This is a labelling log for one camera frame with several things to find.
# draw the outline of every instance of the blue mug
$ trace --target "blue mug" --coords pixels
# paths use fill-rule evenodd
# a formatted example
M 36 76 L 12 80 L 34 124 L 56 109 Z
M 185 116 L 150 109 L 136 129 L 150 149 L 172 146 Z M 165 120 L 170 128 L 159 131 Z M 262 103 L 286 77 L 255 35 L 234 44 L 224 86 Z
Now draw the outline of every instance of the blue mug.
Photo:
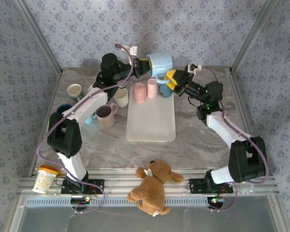
M 159 86 L 159 95 L 163 98 L 168 98 L 172 95 L 172 90 L 167 86 L 167 84 L 161 84 Z
M 69 110 L 70 108 L 72 108 L 70 104 L 63 104 L 57 108 L 56 113 L 62 114 L 63 112 Z

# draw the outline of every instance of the white mug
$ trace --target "white mug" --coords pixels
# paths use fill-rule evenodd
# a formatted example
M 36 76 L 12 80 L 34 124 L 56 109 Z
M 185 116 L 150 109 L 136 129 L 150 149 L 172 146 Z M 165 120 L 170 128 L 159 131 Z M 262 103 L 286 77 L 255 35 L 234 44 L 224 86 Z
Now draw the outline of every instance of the white mug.
M 79 84 L 70 85 L 67 92 L 68 95 L 76 102 L 79 102 L 84 97 L 82 87 Z
M 114 95 L 116 104 L 124 108 L 128 105 L 129 98 L 128 98 L 128 90 L 126 88 L 119 88 Z

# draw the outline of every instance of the cable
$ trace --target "cable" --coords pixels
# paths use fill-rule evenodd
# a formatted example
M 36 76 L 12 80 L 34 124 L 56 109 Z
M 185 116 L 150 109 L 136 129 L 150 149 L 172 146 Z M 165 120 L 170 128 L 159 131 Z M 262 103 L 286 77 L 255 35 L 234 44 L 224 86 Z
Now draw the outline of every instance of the cable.
M 186 184 L 186 189 L 190 189 L 190 183 Z
M 190 105 L 193 105 L 193 106 L 197 107 L 196 105 L 191 103 L 190 99 L 191 99 L 190 96 L 188 96 L 188 102 L 190 103 Z
M 59 184 L 57 183 L 58 180 L 59 180 L 59 179 L 56 179 L 56 180 L 55 180 L 55 184 L 58 185 L 58 186 L 62 186 L 62 185 L 59 185 Z
M 228 195 L 229 195 L 229 193 L 228 193 L 227 189 L 226 189 L 225 187 L 223 187 L 223 186 L 221 186 L 221 188 L 220 188 L 220 189 L 224 189 L 224 190 L 225 190 L 225 192 L 227 193 L 227 196 L 226 196 L 226 199 L 227 199 L 227 197 L 228 197 Z
M 84 207 L 84 208 L 88 208 L 87 205 L 84 204 L 78 204 L 79 207 Z M 114 216 L 123 216 L 123 217 L 133 217 L 133 218 L 142 218 L 144 215 L 136 215 L 136 213 L 132 213 L 132 214 L 123 214 L 123 213 L 115 213 L 115 212 L 106 212 L 106 211 L 102 211 L 102 210 L 96 210 L 96 212 L 98 213 L 102 213 L 102 214 L 108 214 L 108 215 L 114 215 Z
M 96 188 L 95 188 L 95 187 L 92 187 L 92 186 L 90 186 L 89 188 L 90 188 L 90 189 L 93 189 L 93 191 L 95 192 L 95 197 L 98 197 L 98 195 L 97 195 L 97 191 L 96 191 Z
M 220 188 L 220 192 L 218 193 L 218 195 L 216 196 L 216 198 L 219 197 L 219 196 L 221 195 L 221 189 L 222 189 L 222 188 Z
M 211 68 L 208 68 L 208 67 L 205 67 L 205 66 L 202 66 L 203 69 L 207 69 L 209 70 L 215 77 L 216 81 L 218 81 L 218 78 L 217 78 L 217 75 L 216 73 L 211 69 Z M 270 168 L 269 168 L 269 164 L 265 158 L 265 155 L 263 154 L 263 152 L 260 150 L 260 148 L 250 139 L 248 138 L 246 135 L 244 134 L 241 134 L 235 127 L 233 127 L 228 121 L 227 119 L 225 118 L 225 109 L 224 109 L 224 106 L 222 104 L 222 102 L 220 101 L 220 104 L 221 104 L 221 108 L 222 108 L 222 119 L 223 121 L 229 126 L 229 128 L 234 131 L 235 133 L 237 133 L 238 135 L 242 136 L 244 139 L 246 139 L 248 142 L 250 142 L 250 144 L 257 150 L 257 152 L 259 153 L 259 155 L 261 156 L 261 159 L 264 163 L 264 166 L 265 166 L 265 177 L 262 181 L 260 182 L 256 182 L 256 181 L 251 181 L 251 180 L 248 180 L 249 183 L 251 184 L 254 184 L 254 185 L 261 185 L 263 183 L 265 183 L 270 175 Z
M 230 209 L 236 203 L 237 197 L 238 197 L 237 183 L 236 182 L 232 182 L 231 184 L 233 184 L 234 187 L 235 187 L 235 197 L 234 197 L 232 203 L 227 208 L 224 208 L 224 209 L 218 209 L 218 208 L 216 208 L 214 206 L 210 206 L 210 207 L 212 207 L 212 209 L 215 209 L 217 212 L 226 211 L 226 210 Z
M 129 51 L 124 47 L 124 46 L 122 46 L 122 45 L 120 45 L 120 44 L 115 44 L 115 47 L 116 48 L 122 48 L 126 53 L 127 53 L 127 55 L 129 56 L 129 58 L 130 58 L 130 60 L 131 60 L 131 63 L 133 64 L 133 58 L 132 58 L 132 56 L 130 55 L 130 53 L 129 53 Z M 43 143 L 45 143 L 46 142 L 46 140 L 47 140 L 47 138 L 48 138 L 48 136 L 54 131 L 54 129 L 58 126 L 58 125 L 60 125 L 60 123 L 62 123 L 65 119 L 67 119 L 70 115 L 72 115 L 72 114 L 74 114 L 85 102 L 87 102 L 89 99 L 91 99 L 93 96 L 95 96 L 96 94 L 98 94 L 98 93 L 101 93 L 102 91 L 105 91 L 105 90 L 108 90 L 108 89 L 111 89 L 111 88 L 114 88 L 114 87 L 117 87 L 117 86 L 119 86 L 119 85 L 121 85 L 122 83 L 124 83 L 125 81 L 127 81 L 129 78 L 130 78 L 130 76 L 131 76 L 131 74 L 132 74 L 132 72 L 133 72 L 133 65 L 131 65 L 131 68 L 130 68 L 130 72 L 128 73 L 128 75 L 127 75 L 127 77 L 125 78 L 125 79 L 123 79 L 121 82 L 119 82 L 119 83 L 117 83 L 116 85 L 113 85 L 113 86 L 109 86 L 109 87 L 106 87 L 106 88 L 103 88 L 103 89 L 99 89 L 99 90 L 97 90 L 96 92 L 94 92 L 94 93 L 92 93 L 90 96 L 88 96 L 87 98 L 85 98 L 85 100 L 83 100 L 82 102 L 80 102 L 79 103 L 79 105 L 78 106 L 76 106 L 76 108 L 73 110 L 73 111 L 71 111 L 70 113 L 68 113 L 66 116 L 64 116 L 62 119 L 60 119 L 47 133 L 46 133 L 46 135 L 43 137 L 43 139 L 41 140 L 41 142 L 40 142 L 40 144 L 38 145 L 38 147 L 37 147 L 37 150 L 36 150 L 36 154 L 37 154 L 37 156 L 39 157 L 39 158 L 41 158 L 41 159 L 43 159 L 43 160 L 45 160 L 45 161 L 47 161 L 47 162 L 49 162 L 49 163 L 52 163 L 52 164 L 54 164 L 54 165 L 58 165 L 60 168 L 62 168 L 63 170 L 65 170 L 66 172 L 67 172 L 67 174 L 69 174 L 70 175 L 70 177 L 72 177 L 75 181 L 77 181 L 77 182 L 79 182 L 79 183 L 81 183 L 81 184 L 83 184 L 83 185 L 88 185 L 88 186 L 92 186 L 92 187 L 95 187 L 95 188 L 97 188 L 97 189 L 99 189 L 101 192 L 102 192 L 102 194 L 103 194 L 103 199 L 101 200 L 101 203 L 97 206 L 97 207 L 95 207 L 95 208 L 93 208 L 93 209 L 90 209 L 90 210 L 86 210 L 86 211 L 77 211 L 77 208 L 78 208 L 78 206 L 76 206 L 75 207 L 75 213 L 80 213 L 80 214 L 83 214 L 83 213 L 89 213 L 89 212 L 92 212 L 92 211 L 95 211 L 95 210 L 97 210 L 98 208 L 100 208 L 103 204 L 104 204 L 104 200 L 105 200 L 105 192 L 103 191 L 103 189 L 102 188 L 100 188 L 100 186 L 98 186 L 98 185 L 95 185 L 95 184 L 92 184 L 92 183 L 88 183 L 88 182 L 84 182 L 84 181 L 81 181 L 81 180 L 79 180 L 78 178 L 76 178 L 72 173 L 70 173 L 70 171 L 64 166 L 64 165 L 62 165 L 61 163 L 59 163 L 59 162 L 56 162 L 56 161 L 53 161 L 53 160 L 51 160 L 51 159 L 48 159 L 48 158 L 45 158 L 44 156 L 42 156 L 41 154 L 40 154 L 40 149 L 41 149 L 41 147 L 42 147 L 42 144 Z

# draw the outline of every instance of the yellow lid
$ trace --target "yellow lid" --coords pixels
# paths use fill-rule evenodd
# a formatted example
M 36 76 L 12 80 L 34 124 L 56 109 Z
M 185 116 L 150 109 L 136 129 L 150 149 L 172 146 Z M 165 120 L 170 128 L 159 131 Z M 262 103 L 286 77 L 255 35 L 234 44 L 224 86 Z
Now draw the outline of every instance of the yellow lid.
M 48 172 L 51 172 L 51 173 L 54 173 L 56 175 L 58 175 L 58 170 L 56 168 L 53 168 L 51 166 L 48 166 L 48 165 L 42 165 L 38 168 L 38 170 L 45 170 L 45 171 L 48 171 Z

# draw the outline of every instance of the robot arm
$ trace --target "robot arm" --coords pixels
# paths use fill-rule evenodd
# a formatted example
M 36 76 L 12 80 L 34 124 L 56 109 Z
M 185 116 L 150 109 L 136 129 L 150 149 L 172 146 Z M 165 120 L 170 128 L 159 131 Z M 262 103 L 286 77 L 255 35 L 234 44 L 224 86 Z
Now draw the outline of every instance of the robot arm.
M 136 78 L 139 78 L 150 69 L 148 59 L 136 58 L 133 60 L 132 65 L 132 75 Z M 91 114 L 114 96 L 118 88 L 110 88 L 93 97 L 92 95 L 102 88 L 113 86 L 125 79 L 130 70 L 131 65 L 118 61 L 115 54 L 104 55 L 101 63 L 101 72 L 98 74 L 93 86 L 89 87 L 88 94 L 71 109 L 63 112 L 63 114 L 53 113 L 50 117 L 49 130 L 63 117 L 72 113 L 53 130 L 47 138 L 47 143 L 58 154 L 64 166 L 69 170 L 67 181 L 76 192 L 86 191 L 87 186 L 78 183 L 73 176 L 88 182 L 88 173 L 82 164 L 79 154 L 82 146 L 80 128 Z
M 257 150 L 248 141 L 254 142 L 266 157 L 265 144 L 262 138 L 252 137 L 233 124 L 221 109 L 223 84 L 218 81 L 210 82 L 204 87 L 195 83 L 197 71 L 200 67 L 191 64 L 185 70 L 171 70 L 165 79 L 174 93 L 197 99 L 201 105 L 197 107 L 197 116 L 205 125 L 213 129 L 230 148 L 229 165 L 210 170 L 204 177 L 208 189 L 220 187 L 228 182 L 243 182 L 265 175 L 265 165 Z

